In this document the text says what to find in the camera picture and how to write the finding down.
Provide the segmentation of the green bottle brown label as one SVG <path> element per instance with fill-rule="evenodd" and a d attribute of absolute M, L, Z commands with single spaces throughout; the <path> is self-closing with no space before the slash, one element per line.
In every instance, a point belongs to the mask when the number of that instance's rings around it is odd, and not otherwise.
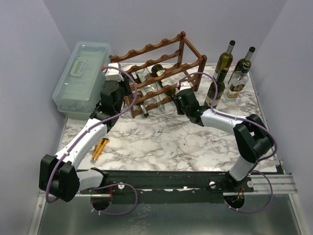
<path fill-rule="evenodd" d="M 141 90 L 138 90 L 138 91 L 137 91 L 136 98 L 139 99 L 139 98 L 142 98 L 142 97 L 143 97 L 142 91 L 141 91 Z M 142 101 L 142 102 L 138 103 L 137 106 L 141 109 L 143 116 L 144 116 L 145 118 L 147 118 L 147 117 L 149 116 L 149 113 L 148 113 L 148 111 L 146 110 L 146 107 L 145 107 L 145 105 L 144 105 L 144 102 Z"/>

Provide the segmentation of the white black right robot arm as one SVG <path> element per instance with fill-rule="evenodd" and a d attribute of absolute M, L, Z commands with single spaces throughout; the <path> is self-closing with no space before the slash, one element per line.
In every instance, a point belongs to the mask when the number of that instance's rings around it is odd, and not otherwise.
<path fill-rule="evenodd" d="M 187 116 L 193 124 L 234 135 L 240 155 L 224 179 L 225 187 L 231 192 L 243 186 L 243 180 L 274 146 L 273 137 L 258 115 L 245 118 L 212 111 L 199 104 L 191 89 L 179 91 L 174 96 L 174 103 L 178 114 Z"/>

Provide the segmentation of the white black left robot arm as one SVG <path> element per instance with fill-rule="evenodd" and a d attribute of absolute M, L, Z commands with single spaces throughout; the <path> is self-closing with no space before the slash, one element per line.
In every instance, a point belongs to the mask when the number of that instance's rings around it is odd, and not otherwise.
<path fill-rule="evenodd" d="M 120 80 L 107 78 L 101 90 L 101 99 L 84 128 L 63 149 L 54 155 L 46 154 L 40 162 L 39 188 L 45 191 L 48 203 L 54 200 L 49 195 L 69 202 L 77 192 L 92 188 L 104 193 L 109 186 L 106 173 L 97 168 L 78 171 L 83 158 L 91 148 L 116 124 L 122 110 L 124 97 L 132 95 L 130 83 L 135 80 L 129 75 Z"/>

